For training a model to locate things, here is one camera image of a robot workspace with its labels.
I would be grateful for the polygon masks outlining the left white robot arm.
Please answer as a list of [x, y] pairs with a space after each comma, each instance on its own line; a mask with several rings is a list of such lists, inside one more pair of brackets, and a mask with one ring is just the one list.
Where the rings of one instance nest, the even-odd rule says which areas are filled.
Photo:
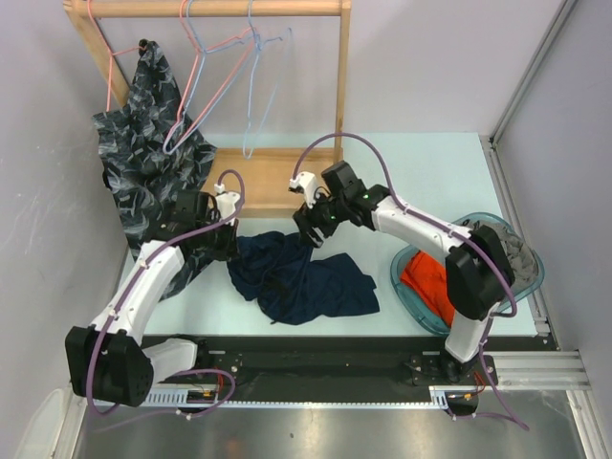
[[131, 272], [109, 304], [87, 327], [73, 327], [65, 339], [70, 382], [76, 395], [137, 407], [154, 383], [176, 374], [204, 380], [210, 357], [193, 339], [171, 338], [144, 348], [152, 313], [172, 280], [201, 254], [214, 260], [235, 256], [243, 196], [217, 186], [213, 194], [182, 191], [169, 213], [152, 227]]

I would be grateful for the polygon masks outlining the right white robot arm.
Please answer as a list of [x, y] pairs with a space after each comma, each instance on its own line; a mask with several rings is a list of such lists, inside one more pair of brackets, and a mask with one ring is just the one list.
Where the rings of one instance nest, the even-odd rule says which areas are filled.
[[295, 171], [289, 190], [303, 198], [293, 219], [301, 240], [312, 247], [349, 222], [394, 236], [443, 266], [454, 318], [440, 357], [441, 372], [451, 383], [471, 377], [492, 315], [503, 299], [513, 297], [514, 272], [495, 230], [469, 229], [422, 212], [403, 201], [391, 184], [366, 186], [345, 161], [320, 175]]

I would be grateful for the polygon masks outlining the navy blue shorts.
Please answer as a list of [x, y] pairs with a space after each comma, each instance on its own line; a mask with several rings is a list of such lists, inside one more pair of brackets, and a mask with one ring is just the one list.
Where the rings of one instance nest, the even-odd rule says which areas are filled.
[[312, 258], [296, 233], [268, 231], [237, 238], [228, 262], [232, 285], [273, 323], [302, 325], [318, 317], [360, 317], [380, 311], [374, 279], [347, 253]]

